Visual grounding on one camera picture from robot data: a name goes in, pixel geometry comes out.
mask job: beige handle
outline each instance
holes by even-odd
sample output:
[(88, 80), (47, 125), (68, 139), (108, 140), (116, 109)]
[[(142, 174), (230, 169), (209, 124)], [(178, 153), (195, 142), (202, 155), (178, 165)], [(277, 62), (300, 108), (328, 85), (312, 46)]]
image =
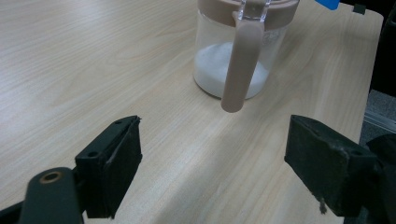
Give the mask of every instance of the beige handle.
[(253, 72), (262, 48), (264, 24), (259, 21), (238, 21), (228, 66), (221, 107), (230, 113), (239, 111), (248, 93)]

